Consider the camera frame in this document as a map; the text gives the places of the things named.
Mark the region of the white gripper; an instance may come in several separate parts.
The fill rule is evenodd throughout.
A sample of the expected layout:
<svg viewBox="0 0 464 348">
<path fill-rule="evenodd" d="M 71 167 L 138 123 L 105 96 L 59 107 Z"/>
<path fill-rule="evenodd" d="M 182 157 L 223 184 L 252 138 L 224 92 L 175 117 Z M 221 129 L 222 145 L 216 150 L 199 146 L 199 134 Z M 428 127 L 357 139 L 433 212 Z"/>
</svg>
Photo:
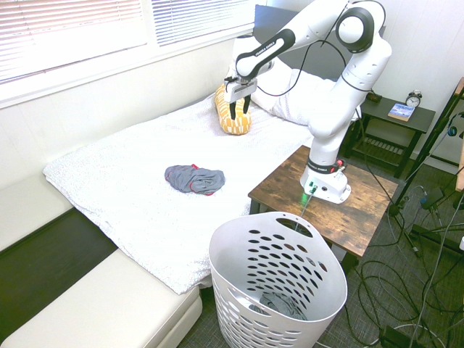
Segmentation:
<svg viewBox="0 0 464 348">
<path fill-rule="evenodd" d="M 242 78 L 226 78 L 224 80 L 224 99 L 229 103 L 231 119 L 236 119 L 236 102 L 244 98 L 243 113 L 246 114 L 251 101 L 251 94 L 257 90 L 257 79 L 245 81 Z"/>
</svg>

